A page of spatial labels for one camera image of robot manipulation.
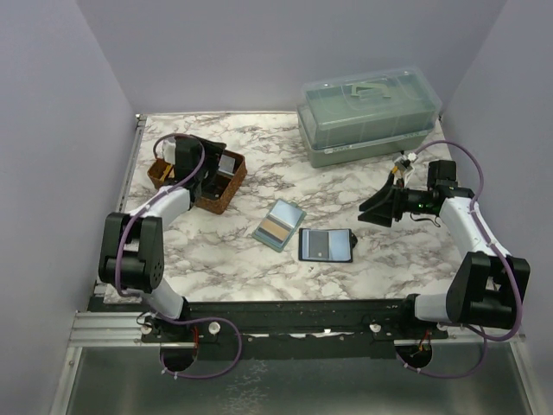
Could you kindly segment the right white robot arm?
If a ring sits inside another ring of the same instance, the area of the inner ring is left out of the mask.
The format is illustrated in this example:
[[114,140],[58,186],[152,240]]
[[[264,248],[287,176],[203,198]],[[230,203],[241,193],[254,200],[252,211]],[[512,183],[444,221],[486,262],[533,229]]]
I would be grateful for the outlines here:
[[415,339],[427,331],[429,322],[517,328],[530,265],[493,241],[474,192],[457,182],[455,162],[430,163],[425,190],[407,188],[400,168],[395,167],[385,185],[360,205],[358,219],[390,227],[404,214],[439,218],[453,237],[462,261],[446,292],[408,297],[408,311],[397,318],[399,332]]

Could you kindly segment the black leather card holder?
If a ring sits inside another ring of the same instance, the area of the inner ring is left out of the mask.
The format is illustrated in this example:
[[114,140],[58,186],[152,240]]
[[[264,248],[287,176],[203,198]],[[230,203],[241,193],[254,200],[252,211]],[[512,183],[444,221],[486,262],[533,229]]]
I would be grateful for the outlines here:
[[306,262],[352,263],[358,243],[351,229],[299,229],[298,259]]

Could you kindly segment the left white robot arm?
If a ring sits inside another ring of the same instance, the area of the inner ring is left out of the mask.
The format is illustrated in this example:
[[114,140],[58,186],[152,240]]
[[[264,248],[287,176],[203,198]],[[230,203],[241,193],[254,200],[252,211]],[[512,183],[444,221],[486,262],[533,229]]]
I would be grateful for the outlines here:
[[99,257],[99,279],[120,297],[139,298],[162,320],[162,332],[174,342],[192,328],[188,301],[164,279],[164,227],[188,212],[219,170],[226,149],[188,134],[167,135],[162,160],[173,170],[144,204],[105,219]]

